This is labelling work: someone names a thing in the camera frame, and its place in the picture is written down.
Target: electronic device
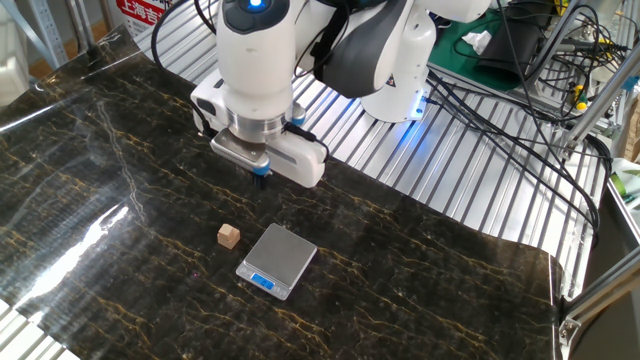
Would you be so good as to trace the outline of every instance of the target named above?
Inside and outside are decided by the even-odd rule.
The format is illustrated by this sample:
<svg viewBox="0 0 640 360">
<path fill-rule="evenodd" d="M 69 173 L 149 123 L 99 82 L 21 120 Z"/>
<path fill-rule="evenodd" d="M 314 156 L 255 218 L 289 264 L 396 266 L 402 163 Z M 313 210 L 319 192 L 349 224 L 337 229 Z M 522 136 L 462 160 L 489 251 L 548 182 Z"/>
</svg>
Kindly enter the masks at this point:
<svg viewBox="0 0 640 360">
<path fill-rule="evenodd" d="M 271 224 L 238 266 L 236 274 L 286 300 L 317 249 L 289 230 Z"/>
</svg>

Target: red sign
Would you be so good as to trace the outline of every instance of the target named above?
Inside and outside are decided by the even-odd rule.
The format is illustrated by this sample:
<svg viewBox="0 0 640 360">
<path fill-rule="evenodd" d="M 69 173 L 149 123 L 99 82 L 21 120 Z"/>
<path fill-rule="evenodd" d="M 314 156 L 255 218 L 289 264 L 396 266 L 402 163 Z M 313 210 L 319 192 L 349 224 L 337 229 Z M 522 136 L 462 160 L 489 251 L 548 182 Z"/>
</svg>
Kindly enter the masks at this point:
<svg viewBox="0 0 640 360">
<path fill-rule="evenodd" d="M 147 25 L 155 25 L 164 13 L 163 8 L 149 4 L 144 0 L 116 0 L 116 4 L 124 15 Z"/>
</svg>

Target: yellow connector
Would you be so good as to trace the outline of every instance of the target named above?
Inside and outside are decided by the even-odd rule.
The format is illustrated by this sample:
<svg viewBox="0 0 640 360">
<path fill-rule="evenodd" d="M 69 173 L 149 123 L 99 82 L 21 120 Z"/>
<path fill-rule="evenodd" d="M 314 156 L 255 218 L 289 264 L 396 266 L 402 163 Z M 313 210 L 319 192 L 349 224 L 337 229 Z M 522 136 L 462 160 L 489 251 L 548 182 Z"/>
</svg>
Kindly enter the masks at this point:
<svg viewBox="0 0 640 360">
<path fill-rule="evenodd" d="M 558 9 L 558 14 L 564 15 L 564 11 L 567 10 L 567 6 L 569 6 L 569 0 L 554 0 L 556 3 L 556 8 Z"/>
<path fill-rule="evenodd" d="M 584 91 L 582 91 L 582 89 L 584 89 L 582 85 L 576 86 L 574 89 L 575 95 L 573 97 L 573 103 L 575 104 L 576 109 L 580 111 L 586 110 L 587 107 L 589 106 L 588 104 L 589 100 L 587 100 L 587 94 L 585 94 Z"/>
</svg>

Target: blue lcd screen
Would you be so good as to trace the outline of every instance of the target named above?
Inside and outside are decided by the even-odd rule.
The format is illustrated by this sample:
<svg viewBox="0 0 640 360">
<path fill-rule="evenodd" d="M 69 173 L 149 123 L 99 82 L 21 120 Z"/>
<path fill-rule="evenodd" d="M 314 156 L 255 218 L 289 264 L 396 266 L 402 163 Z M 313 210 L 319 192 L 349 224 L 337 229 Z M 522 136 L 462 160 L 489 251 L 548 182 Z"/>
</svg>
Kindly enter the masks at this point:
<svg viewBox="0 0 640 360">
<path fill-rule="evenodd" d="M 253 274 L 251 280 L 255 281 L 258 285 L 266 288 L 267 290 L 273 289 L 273 283 L 258 274 Z"/>
</svg>

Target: green mat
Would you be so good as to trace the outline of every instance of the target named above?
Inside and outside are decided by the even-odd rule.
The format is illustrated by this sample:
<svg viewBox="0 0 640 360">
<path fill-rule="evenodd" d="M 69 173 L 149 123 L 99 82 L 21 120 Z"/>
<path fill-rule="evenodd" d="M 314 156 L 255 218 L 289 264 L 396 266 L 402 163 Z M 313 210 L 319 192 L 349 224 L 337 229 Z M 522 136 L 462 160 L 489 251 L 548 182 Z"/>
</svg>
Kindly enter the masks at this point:
<svg viewBox="0 0 640 360">
<path fill-rule="evenodd" d="M 487 70 L 476 69 L 477 59 L 459 55 L 453 48 L 457 42 L 459 52 L 472 57 L 478 57 L 478 54 L 473 51 L 471 45 L 467 44 L 464 40 L 458 41 L 458 39 L 467 35 L 469 32 L 481 33 L 485 30 L 489 31 L 493 36 L 500 27 L 502 27 L 500 15 L 490 11 L 487 12 L 485 17 L 472 23 L 463 24 L 453 22 L 451 27 L 444 30 L 438 44 L 433 48 L 429 62 L 492 89 L 501 91 L 515 89 L 520 85 L 519 81 L 504 79 Z"/>
</svg>

